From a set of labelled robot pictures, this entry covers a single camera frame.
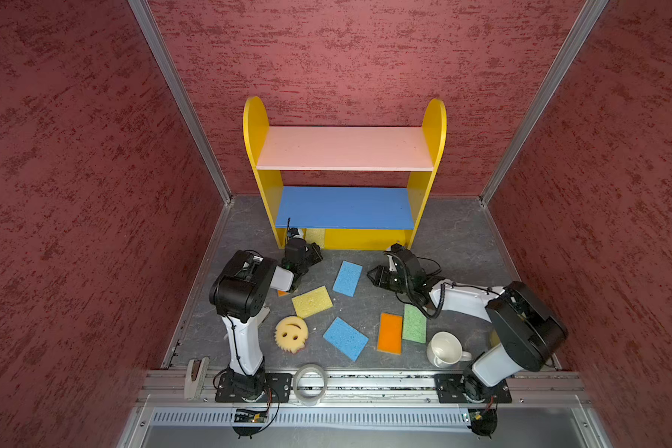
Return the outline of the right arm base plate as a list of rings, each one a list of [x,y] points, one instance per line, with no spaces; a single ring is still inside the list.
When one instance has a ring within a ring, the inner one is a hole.
[[[433,376],[440,404],[510,404],[513,402],[505,380],[496,386],[485,386],[474,375],[438,373]]]

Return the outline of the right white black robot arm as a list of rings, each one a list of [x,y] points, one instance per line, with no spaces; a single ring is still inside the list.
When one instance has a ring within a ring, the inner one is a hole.
[[[498,344],[465,368],[465,395],[482,401],[503,380],[519,371],[540,371],[567,340],[569,332],[554,312],[524,283],[480,287],[426,272],[420,257],[399,244],[385,252],[388,264],[367,272],[375,287],[406,297],[427,319],[451,311],[490,323]]]

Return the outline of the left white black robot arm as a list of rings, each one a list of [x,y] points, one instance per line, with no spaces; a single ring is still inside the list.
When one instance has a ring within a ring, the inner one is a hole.
[[[211,287],[209,302],[221,317],[230,344],[226,378],[241,393],[254,397],[266,385],[258,315],[269,291],[295,291],[309,269],[321,261],[321,247],[296,236],[287,242],[281,261],[252,249],[236,251]]]

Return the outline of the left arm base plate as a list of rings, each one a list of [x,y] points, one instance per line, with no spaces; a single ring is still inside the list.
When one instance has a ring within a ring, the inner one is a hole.
[[[293,383],[291,373],[265,373],[244,376],[227,371],[216,386],[217,403],[267,403],[284,404],[289,402]]]

